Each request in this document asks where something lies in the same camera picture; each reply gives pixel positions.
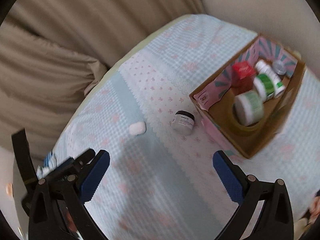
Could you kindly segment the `person's left hand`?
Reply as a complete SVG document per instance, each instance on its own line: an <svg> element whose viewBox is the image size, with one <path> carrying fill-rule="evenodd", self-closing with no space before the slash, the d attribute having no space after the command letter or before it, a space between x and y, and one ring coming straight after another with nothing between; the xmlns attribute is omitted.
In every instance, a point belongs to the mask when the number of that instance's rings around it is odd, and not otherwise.
<svg viewBox="0 0 320 240"><path fill-rule="evenodd" d="M71 232L77 232L77 228L74 224L74 221L69 213L68 210L66 210L66 214L65 214L65 218L66 218L66 221L67 221L67 227L68 229L71 231Z"/></svg>

